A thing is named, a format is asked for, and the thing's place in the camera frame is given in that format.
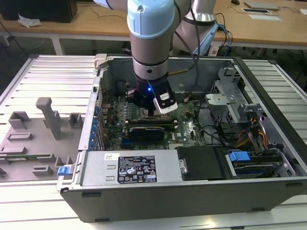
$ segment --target motherboard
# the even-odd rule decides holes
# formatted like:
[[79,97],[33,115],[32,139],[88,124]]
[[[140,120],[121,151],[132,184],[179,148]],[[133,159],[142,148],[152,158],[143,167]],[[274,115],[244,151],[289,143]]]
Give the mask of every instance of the motherboard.
[[206,145],[195,121],[198,104],[190,101],[166,115],[128,103],[125,96],[102,103],[105,150],[166,150]]

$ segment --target blue cable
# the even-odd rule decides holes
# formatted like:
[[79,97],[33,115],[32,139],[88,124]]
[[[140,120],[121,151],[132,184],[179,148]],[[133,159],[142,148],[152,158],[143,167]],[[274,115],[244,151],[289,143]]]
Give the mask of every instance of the blue cable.
[[227,48],[227,50],[226,50],[226,53],[225,53],[225,55],[224,55],[224,57],[228,54],[228,51],[230,50],[230,46],[231,46],[231,44],[232,44],[232,42],[231,42],[231,40],[230,40],[230,35],[229,35],[229,33],[228,33],[228,31],[225,29],[225,26],[223,26],[223,25],[221,25],[221,24],[219,24],[219,23],[217,23],[218,25],[219,25],[219,27],[221,27],[222,28],[222,30],[227,34],[227,36],[228,36],[228,41],[229,41],[229,43],[228,43],[228,48]]

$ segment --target black plastic cover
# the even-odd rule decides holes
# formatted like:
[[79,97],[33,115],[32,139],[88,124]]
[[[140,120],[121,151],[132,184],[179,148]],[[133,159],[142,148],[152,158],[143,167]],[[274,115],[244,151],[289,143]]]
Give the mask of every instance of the black plastic cover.
[[232,179],[223,148],[210,146],[178,147],[178,158],[185,160],[184,181]]

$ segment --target table leg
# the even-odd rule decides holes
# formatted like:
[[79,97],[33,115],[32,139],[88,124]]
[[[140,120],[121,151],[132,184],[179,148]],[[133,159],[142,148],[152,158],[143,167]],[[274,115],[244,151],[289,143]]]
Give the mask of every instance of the table leg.
[[208,56],[215,57],[217,56],[217,51],[219,51],[220,45],[216,43],[212,43],[209,49]]
[[92,40],[92,51],[93,51],[93,55],[97,54],[97,41],[96,40]]
[[267,48],[260,48],[260,50],[258,51],[257,57],[258,58],[262,57],[266,50]]
[[0,42],[4,45],[4,47],[10,46],[8,39],[4,35],[0,35]]
[[56,51],[56,55],[65,55],[65,51],[61,45],[59,38],[52,38],[52,43],[54,46],[54,50]]

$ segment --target floor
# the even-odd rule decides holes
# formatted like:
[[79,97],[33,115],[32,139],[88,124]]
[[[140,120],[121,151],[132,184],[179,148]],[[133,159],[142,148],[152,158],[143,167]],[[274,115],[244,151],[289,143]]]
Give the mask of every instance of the floor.
[[[16,38],[21,47],[30,54],[54,55],[55,51],[50,39],[43,38]],[[92,42],[90,40],[63,39],[62,44],[66,55],[92,55]],[[97,41],[98,53],[121,54],[122,42],[117,41]],[[226,47],[219,51],[223,56]],[[277,50],[273,53],[272,49],[261,57],[257,57],[258,50],[255,48],[233,47],[228,56],[239,56],[243,59],[273,59],[293,78],[296,79],[300,74],[297,83],[304,88],[307,84],[307,61],[306,55],[301,50]],[[4,49],[0,47],[0,94],[5,90],[10,81],[19,71],[26,61],[26,55],[17,46],[16,42],[11,41],[11,45]]]

